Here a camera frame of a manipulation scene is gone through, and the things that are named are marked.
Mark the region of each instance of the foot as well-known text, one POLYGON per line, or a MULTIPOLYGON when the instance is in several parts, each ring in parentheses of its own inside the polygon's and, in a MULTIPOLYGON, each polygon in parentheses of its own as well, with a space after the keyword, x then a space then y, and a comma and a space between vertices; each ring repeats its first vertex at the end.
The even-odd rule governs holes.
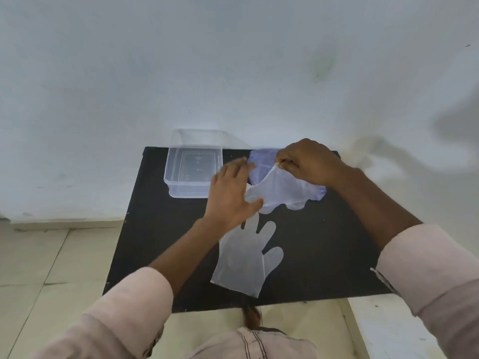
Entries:
POLYGON ((261 315, 254 306, 247 306, 241 309, 243 311, 243 326, 249 330, 257 330, 261 326, 261 315))

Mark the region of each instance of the sleeve cuff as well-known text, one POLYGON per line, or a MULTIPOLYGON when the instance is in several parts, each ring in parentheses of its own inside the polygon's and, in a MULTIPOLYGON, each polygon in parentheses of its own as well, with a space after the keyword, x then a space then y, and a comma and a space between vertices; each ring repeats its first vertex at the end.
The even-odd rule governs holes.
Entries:
POLYGON ((478 279, 479 260, 439 226, 420 224, 384 247, 376 271, 417 315, 450 289, 478 279))
POLYGON ((86 313, 108 327, 135 358, 143 358, 158 340, 172 305, 169 282, 144 267, 126 276, 86 313))

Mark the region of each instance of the black tabletop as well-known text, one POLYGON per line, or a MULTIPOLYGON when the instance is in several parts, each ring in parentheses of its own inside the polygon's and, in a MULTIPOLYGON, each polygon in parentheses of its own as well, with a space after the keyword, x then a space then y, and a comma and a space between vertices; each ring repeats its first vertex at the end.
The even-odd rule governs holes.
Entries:
MULTIPOLYGON (((143 152, 105 292, 148 265, 205 212, 206 199, 169 195, 163 181, 167 154, 163 147, 146 147, 143 152)), ((249 150, 223 150, 223 161, 248 155, 249 150)), ((284 258, 267 277, 259 298, 210 283, 218 262, 216 245, 175 297, 173 312, 390 292, 370 271, 376 266, 379 250, 335 191, 328 190, 321 201, 308 201, 298 211, 281 205, 270 214, 260 214, 258 231, 267 221, 276 223, 276 231, 263 253, 278 246, 284 258)))

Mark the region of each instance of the person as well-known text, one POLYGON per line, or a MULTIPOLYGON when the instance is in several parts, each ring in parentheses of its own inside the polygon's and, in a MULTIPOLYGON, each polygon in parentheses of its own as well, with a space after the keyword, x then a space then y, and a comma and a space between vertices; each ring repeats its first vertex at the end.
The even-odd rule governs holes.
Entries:
MULTIPOLYGON (((422 319, 449 358, 479 358, 479 261, 437 225, 423 224, 326 146, 303 139, 276 162, 298 179, 334 189, 382 250, 375 271, 422 319)), ((173 297, 207 252, 262 206, 247 203, 246 158, 213 176, 204 217, 148 267, 125 277, 35 358, 146 358, 173 297)), ((307 340, 259 327, 253 308, 236 332, 211 338, 189 358, 317 358, 307 340)))

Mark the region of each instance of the person's left hand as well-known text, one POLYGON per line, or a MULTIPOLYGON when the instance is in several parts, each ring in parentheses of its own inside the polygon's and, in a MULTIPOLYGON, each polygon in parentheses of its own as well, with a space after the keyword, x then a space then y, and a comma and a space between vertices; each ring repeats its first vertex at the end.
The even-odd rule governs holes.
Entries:
POLYGON ((211 220, 224 233, 253 216, 263 206, 263 199, 248 203, 244 199, 246 183, 256 164, 249 164, 246 157, 224 165, 211 179, 208 203, 204 219, 211 220))

